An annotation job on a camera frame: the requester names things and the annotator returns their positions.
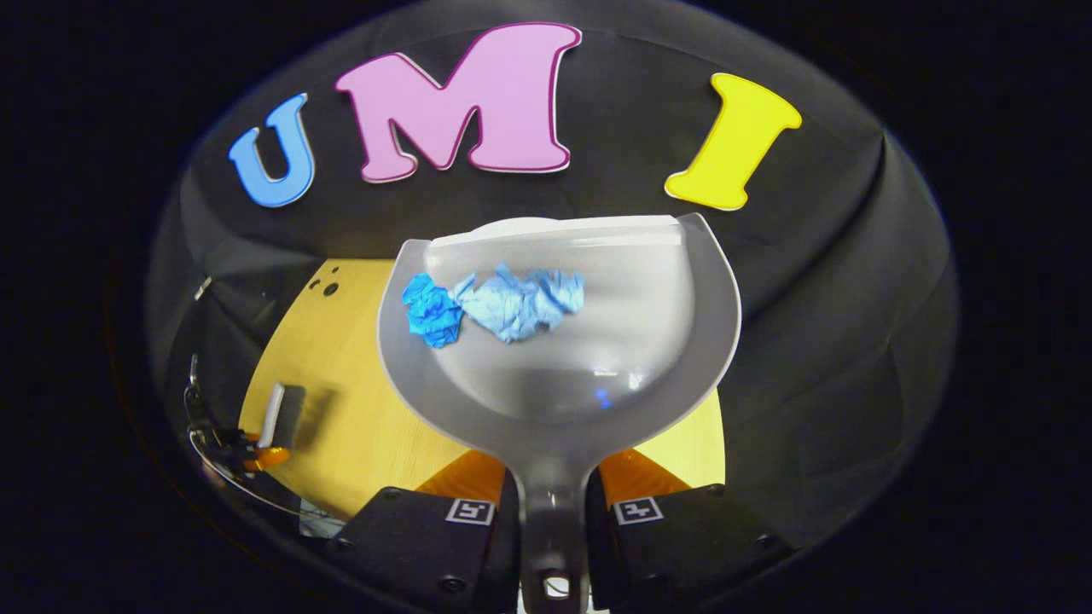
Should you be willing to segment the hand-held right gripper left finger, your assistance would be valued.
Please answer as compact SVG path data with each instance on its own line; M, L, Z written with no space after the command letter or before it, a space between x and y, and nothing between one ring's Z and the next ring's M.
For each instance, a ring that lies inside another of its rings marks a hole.
M503 463L461 454L417 489L387 486L328 541L328 558L430 613L514 613L518 497Z

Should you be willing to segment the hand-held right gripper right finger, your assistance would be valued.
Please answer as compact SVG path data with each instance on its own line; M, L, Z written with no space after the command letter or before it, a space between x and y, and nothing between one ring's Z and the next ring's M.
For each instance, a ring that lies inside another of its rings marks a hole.
M796 553L725 485L687 485L634 449L605 459L586 494L596 611L695 613Z

